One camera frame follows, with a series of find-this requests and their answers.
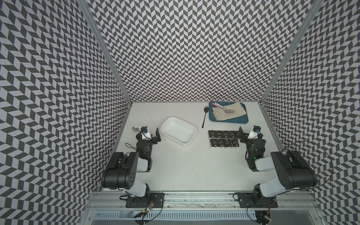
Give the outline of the white plastic storage box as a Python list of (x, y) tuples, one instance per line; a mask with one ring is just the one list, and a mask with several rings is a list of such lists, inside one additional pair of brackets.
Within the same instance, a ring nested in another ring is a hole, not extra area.
[(190, 144), (197, 134), (197, 129), (194, 125), (177, 117), (167, 118), (162, 124), (160, 131), (163, 135), (181, 145)]

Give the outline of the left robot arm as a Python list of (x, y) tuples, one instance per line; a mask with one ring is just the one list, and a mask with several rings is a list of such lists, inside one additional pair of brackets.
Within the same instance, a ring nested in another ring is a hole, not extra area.
[(152, 168), (153, 146), (161, 142), (159, 129), (155, 135), (150, 134), (147, 126), (138, 130), (137, 144), (125, 146), (132, 152), (115, 152), (112, 154), (101, 177), (101, 187), (110, 190), (123, 190), (130, 197), (150, 200), (150, 187), (136, 178), (138, 173), (148, 173)]

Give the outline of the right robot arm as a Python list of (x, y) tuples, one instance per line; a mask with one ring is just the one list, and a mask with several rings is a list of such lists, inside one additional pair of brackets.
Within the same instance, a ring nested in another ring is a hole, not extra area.
[(318, 184), (317, 176), (306, 160), (297, 151), (271, 152), (264, 156), (266, 140), (260, 126), (253, 126), (250, 133), (240, 127), (237, 138), (246, 145), (245, 160), (253, 172), (275, 171), (276, 176), (264, 183), (256, 184), (251, 193), (236, 193), (242, 208), (262, 208), (276, 202), (276, 197)]

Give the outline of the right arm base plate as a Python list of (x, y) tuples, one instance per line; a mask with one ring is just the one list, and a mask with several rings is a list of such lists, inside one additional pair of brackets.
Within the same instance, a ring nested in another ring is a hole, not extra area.
[(237, 200), (241, 208), (278, 208), (275, 197), (264, 197), (261, 194), (237, 193)]

